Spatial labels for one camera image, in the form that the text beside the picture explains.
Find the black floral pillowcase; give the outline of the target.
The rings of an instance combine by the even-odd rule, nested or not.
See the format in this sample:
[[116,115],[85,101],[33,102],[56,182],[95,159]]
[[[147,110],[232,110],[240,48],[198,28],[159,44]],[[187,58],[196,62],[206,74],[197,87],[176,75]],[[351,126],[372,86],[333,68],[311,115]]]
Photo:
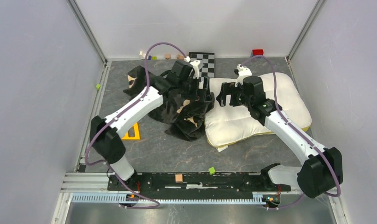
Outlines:
[[[149,72],[151,85],[160,79],[165,80],[166,70],[160,75]],[[136,66],[127,73],[129,87],[123,92],[128,94],[132,100],[146,87],[146,74],[143,66]],[[163,95],[163,104],[148,113],[148,116],[155,121],[169,124],[170,127],[165,133],[173,137],[194,141],[205,134],[205,115],[214,107],[215,96],[212,95],[211,102],[199,102],[185,98],[184,88],[169,89]]]

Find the white yellow-edged pillow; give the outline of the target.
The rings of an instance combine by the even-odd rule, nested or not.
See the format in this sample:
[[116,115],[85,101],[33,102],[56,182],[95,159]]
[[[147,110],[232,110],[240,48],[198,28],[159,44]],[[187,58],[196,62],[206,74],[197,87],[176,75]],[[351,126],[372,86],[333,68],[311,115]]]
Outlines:
[[[277,99],[287,116],[304,131],[308,130],[312,118],[293,80],[280,72],[263,74],[260,78],[266,97]],[[218,102],[205,115],[205,132],[208,143],[220,152],[226,146],[249,137],[272,134],[271,130],[251,117],[245,106],[221,107]]]

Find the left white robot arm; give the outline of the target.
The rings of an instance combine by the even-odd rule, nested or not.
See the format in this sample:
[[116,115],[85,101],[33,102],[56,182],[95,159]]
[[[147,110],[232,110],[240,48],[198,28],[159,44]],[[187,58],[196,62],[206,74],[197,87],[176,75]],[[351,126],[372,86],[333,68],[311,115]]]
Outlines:
[[200,76],[203,63],[186,57],[177,60],[163,76],[150,75],[147,63],[141,67],[142,77],[133,78],[131,89],[135,97],[117,111],[102,118],[96,115],[90,123],[90,143],[85,151],[93,148],[103,161],[119,177],[119,184],[125,190],[132,190],[137,184],[135,169],[125,153],[122,137],[148,113],[164,104],[166,98],[179,91],[183,99],[197,102],[211,102],[209,78]]

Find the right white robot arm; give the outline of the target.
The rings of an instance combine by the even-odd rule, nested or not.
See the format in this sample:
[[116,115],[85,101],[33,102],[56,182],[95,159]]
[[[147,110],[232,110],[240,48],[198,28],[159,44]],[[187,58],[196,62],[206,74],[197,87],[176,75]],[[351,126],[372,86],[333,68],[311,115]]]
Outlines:
[[318,143],[288,118],[276,98],[266,97],[260,77],[223,82],[216,100],[221,107],[246,107],[250,116],[276,134],[300,161],[301,167],[276,164],[266,168],[266,174],[260,177],[263,189],[273,190],[282,184],[297,186],[309,198],[321,194],[333,197],[341,195],[341,152],[335,147],[327,148]]

